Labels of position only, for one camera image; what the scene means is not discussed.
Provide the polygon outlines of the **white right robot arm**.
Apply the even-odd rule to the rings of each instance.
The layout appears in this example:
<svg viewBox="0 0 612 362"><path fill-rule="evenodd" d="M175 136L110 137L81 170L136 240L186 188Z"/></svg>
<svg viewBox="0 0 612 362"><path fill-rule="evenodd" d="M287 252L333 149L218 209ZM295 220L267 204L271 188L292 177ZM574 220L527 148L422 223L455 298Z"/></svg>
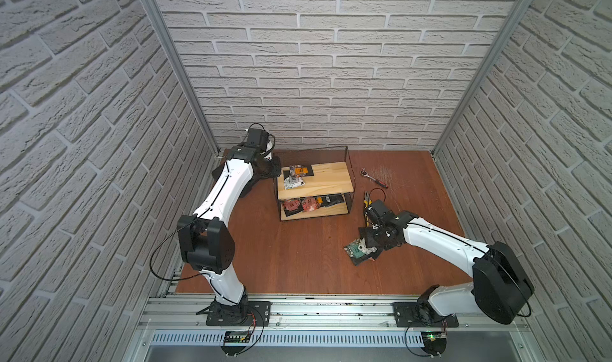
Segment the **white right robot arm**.
<svg viewBox="0 0 612 362"><path fill-rule="evenodd" d="M366 249L373 249L367 258L407 244L447 261L472 279L426 290L413 310L417 322L432 326L456 314L484 314L509 325L516 317L532 315L529 299L535 287L507 244L470 240L408 211L396 214L386 207L370 207L365 216L371 226L364 229L361 239Z"/></svg>

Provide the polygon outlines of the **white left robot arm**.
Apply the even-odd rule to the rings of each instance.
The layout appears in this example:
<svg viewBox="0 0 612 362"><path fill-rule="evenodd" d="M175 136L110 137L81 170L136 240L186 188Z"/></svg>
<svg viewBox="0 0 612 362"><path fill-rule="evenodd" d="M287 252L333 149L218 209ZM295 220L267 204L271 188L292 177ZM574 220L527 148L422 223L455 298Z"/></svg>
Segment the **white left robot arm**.
<svg viewBox="0 0 612 362"><path fill-rule="evenodd" d="M237 201L259 180L280 175L274 145L264 148L241 144L227 153L214 170L215 185L192 215L177 223L181 259L204 277L215 293L215 302L226 308L245 305L246 290L233 266L235 242L228 228Z"/></svg>

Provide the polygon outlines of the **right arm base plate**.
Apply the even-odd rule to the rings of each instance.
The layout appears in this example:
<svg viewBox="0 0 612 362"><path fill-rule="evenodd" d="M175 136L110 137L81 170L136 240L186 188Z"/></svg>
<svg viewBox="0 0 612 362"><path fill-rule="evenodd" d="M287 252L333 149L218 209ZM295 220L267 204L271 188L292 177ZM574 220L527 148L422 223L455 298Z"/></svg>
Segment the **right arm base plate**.
<svg viewBox="0 0 612 362"><path fill-rule="evenodd" d="M417 302L394 302L392 305L395 323L399 328L458 328L454 315L437 314L428 304Z"/></svg>

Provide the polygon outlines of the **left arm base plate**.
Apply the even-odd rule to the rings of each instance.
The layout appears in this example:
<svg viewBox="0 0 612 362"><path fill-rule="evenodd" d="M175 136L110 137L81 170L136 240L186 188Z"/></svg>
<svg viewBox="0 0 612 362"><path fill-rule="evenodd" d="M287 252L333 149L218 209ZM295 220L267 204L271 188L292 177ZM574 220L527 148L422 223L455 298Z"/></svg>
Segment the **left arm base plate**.
<svg viewBox="0 0 612 362"><path fill-rule="evenodd" d="M249 326L269 325L271 301L250 301L237 306L222 305L213 301L207 309L207 326Z"/></svg>

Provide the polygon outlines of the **green tea bag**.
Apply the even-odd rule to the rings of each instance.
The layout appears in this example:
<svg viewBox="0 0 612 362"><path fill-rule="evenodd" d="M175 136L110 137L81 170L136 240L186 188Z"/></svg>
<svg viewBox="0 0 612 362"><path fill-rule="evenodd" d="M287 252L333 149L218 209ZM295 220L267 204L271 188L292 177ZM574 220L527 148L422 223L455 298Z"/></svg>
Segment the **green tea bag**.
<svg viewBox="0 0 612 362"><path fill-rule="evenodd" d="M365 247L363 239L356 239L344 247L345 252L354 266L371 258L371 252Z"/></svg>

